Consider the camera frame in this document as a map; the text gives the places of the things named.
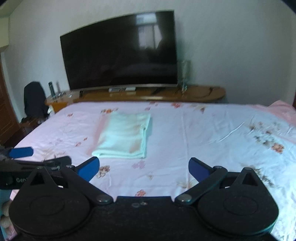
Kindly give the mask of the cream white knit garment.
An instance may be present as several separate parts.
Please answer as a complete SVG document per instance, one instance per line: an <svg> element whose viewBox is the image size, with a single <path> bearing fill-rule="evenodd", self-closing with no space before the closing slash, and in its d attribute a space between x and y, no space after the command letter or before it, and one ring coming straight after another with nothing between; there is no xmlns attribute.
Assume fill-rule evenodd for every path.
<svg viewBox="0 0 296 241"><path fill-rule="evenodd" d="M98 158L143 159L147 149L149 113L105 114L92 156Z"/></svg>

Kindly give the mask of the pink floral bed sheet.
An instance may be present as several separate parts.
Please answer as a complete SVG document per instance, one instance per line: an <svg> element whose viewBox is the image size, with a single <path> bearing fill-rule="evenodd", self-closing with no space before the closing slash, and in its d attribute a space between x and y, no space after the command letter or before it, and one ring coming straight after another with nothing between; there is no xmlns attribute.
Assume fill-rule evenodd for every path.
<svg viewBox="0 0 296 241"><path fill-rule="evenodd" d="M80 102L62 109L18 143L32 147L32 161L91 157L103 120L112 113L148 113L143 159L100 158L92 185L118 196L176 197L196 184L188 162L239 172L252 168L278 204L272 234L295 240L295 109L270 106L165 102Z"/></svg>

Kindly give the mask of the wooden TV stand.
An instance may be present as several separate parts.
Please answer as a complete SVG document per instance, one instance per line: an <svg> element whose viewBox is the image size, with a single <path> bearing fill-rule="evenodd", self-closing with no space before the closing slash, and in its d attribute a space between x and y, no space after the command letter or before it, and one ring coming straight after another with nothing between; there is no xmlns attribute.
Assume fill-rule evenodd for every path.
<svg viewBox="0 0 296 241"><path fill-rule="evenodd" d="M191 85L182 94L179 87L140 87L135 91L112 92L107 89L72 90L66 96L56 100L46 99L45 104L52 106L57 113L61 109L78 102L115 102L115 101L148 101L148 102L201 102L210 103L224 99L226 90L218 86Z"/></svg>

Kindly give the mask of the glass tray with items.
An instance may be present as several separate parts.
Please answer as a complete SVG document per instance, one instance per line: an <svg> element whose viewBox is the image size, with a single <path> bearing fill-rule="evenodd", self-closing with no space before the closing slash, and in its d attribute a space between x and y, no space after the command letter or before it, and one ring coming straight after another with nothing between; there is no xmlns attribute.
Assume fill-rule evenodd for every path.
<svg viewBox="0 0 296 241"><path fill-rule="evenodd" d="M59 99L59 98L61 98L61 97L66 96L66 94L67 94L66 91L57 92L57 93L55 93L54 95L49 96L49 99L50 99L50 100L52 100L52 99L53 99L53 100L56 100L56 99Z"/></svg>

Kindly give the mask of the clear glass vase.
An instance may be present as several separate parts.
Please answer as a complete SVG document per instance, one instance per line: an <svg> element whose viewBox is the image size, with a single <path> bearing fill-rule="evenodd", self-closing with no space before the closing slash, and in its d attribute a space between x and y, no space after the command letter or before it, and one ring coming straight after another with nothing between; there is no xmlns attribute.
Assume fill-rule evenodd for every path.
<svg viewBox="0 0 296 241"><path fill-rule="evenodd" d="M182 60L180 62L180 87L181 87L182 94L184 94L188 88L187 81L190 76L190 68L191 68L190 60Z"/></svg>

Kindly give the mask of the large curved black television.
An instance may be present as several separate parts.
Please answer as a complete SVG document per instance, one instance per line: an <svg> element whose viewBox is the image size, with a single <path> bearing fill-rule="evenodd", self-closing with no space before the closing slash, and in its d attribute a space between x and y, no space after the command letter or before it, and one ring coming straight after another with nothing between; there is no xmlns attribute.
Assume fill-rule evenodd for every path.
<svg viewBox="0 0 296 241"><path fill-rule="evenodd" d="M175 86L175 15L151 11L111 18L60 37L70 89Z"/></svg>

